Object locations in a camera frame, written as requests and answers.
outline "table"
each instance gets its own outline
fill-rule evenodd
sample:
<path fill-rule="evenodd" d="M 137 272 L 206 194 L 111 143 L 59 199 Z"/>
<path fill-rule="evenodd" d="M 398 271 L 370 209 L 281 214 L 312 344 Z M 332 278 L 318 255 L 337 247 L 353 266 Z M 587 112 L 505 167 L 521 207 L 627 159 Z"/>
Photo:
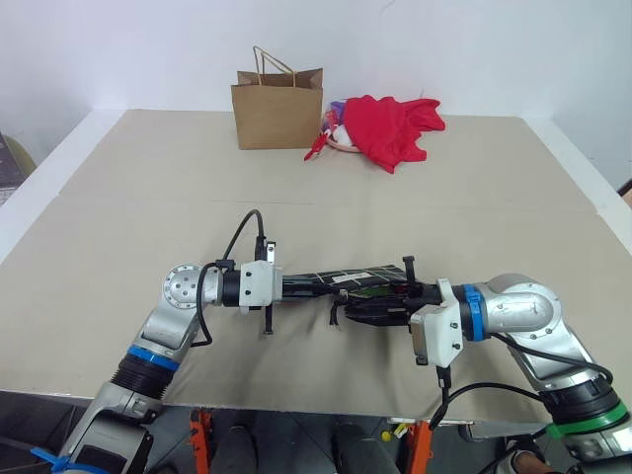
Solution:
<path fill-rule="evenodd" d="M 611 206 L 595 208 L 522 119 L 445 119 L 445 132 L 421 139 L 428 161 L 393 176 L 333 150 L 307 163 L 300 150 L 239 150 L 228 113 L 128 111 L 102 126 L 85 161 L 76 150 L 90 147 L 64 145 L 80 166 L 66 166 L 66 175 L 76 168 L 67 182 L 55 178 L 61 190 L 48 190 L 53 199 L 0 265 L 0 388 L 93 396 L 157 303 L 168 270 L 220 257 L 257 207 L 287 274 L 401 265 L 415 255 L 425 281 L 504 272 L 540 280 L 613 369 L 629 404 L 632 261 L 599 216 Z M 50 169 L 65 163 L 55 159 Z M 31 200 L 45 178 L 42 166 L 25 183 Z M 16 220 L 15 207 L 6 212 Z M 254 235 L 254 227 L 245 232 L 235 260 L 251 258 Z M 271 337 L 262 335 L 262 314 L 209 308 L 215 342 L 190 351 L 166 402 L 427 416 L 438 402 L 435 371 L 415 366 L 406 329 L 345 318 L 333 328 L 329 304 L 278 307 Z M 453 380 L 528 388 L 496 341 L 466 345 Z M 459 398 L 447 417 L 546 420 L 530 400 L 492 390 Z"/>

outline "paper bag handle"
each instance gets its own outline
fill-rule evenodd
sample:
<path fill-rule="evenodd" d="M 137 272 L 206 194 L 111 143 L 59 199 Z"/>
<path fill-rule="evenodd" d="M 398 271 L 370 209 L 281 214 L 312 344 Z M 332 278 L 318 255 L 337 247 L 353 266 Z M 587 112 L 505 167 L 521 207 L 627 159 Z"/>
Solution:
<path fill-rule="evenodd" d="M 270 62 L 272 66 L 278 69 L 280 72 L 284 74 L 292 75 L 292 87 L 296 87 L 296 73 L 293 71 L 291 67 L 282 62 L 280 59 L 275 58 L 269 52 L 263 51 L 258 46 L 253 46 L 253 51 L 255 52 L 255 64 L 257 64 L 257 77 L 259 78 L 259 85 L 263 86 L 264 81 L 262 80 L 262 75 L 266 75 L 266 59 Z M 261 55 L 261 71 L 259 70 L 259 57 L 257 56 L 257 51 Z"/>

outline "floor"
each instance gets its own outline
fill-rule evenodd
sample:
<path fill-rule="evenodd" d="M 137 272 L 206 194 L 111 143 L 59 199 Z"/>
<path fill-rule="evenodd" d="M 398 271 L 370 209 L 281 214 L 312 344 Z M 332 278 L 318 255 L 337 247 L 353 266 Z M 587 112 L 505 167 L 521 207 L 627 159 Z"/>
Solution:
<path fill-rule="evenodd" d="M 66 402 L 0 392 L 0 473 L 48 472 L 48 467 L 25 448 L 37 445 L 56 452 L 83 410 Z M 169 407 L 152 425 L 154 445 L 148 468 L 170 464 L 180 473 L 195 472 L 188 444 L 190 411 L 187 407 Z M 231 426 L 240 424 L 250 429 L 259 453 L 258 474 L 335 473 L 331 438 L 337 424 L 355 423 L 376 439 L 380 439 L 382 431 L 393 429 L 385 419 L 375 417 L 226 409 L 214 410 L 212 423 L 213 450 Z M 406 450 L 401 441 L 394 437 L 383 445 L 393 459 L 402 462 Z M 457 427 L 441 428 L 434 433 L 434 458 L 428 473 L 474 474 L 494 459 L 503 446 L 500 438 L 466 442 Z M 561 444 L 544 438 L 541 447 L 557 469 L 564 471 L 570 466 L 571 459 Z"/>

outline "white wall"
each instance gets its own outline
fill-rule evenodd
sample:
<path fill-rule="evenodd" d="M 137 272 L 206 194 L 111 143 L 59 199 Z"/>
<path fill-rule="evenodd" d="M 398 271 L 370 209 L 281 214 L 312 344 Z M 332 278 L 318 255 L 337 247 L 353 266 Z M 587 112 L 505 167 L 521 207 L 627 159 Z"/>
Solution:
<path fill-rule="evenodd" d="M 91 108 L 230 110 L 256 43 L 326 98 L 550 116 L 632 177 L 630 0 L 0 0 L 0 129 L 40 160 Z"/>

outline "red fabric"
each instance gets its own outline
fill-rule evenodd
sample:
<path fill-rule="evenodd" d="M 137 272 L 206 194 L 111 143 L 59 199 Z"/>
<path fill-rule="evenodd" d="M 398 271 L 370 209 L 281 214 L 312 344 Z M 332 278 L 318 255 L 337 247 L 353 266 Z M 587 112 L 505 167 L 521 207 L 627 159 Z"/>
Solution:
<path fill-rule="evenodd" d="M 392 97 L 376 101 L 371 96 L 348 99 L 345 128 L 350 139 L 371 161 L 389 173 L 402 161 L 424 161 L 426 151 L 415 141 L 422 131 L 444 130 L 434 99 L 399 103 Z"/>

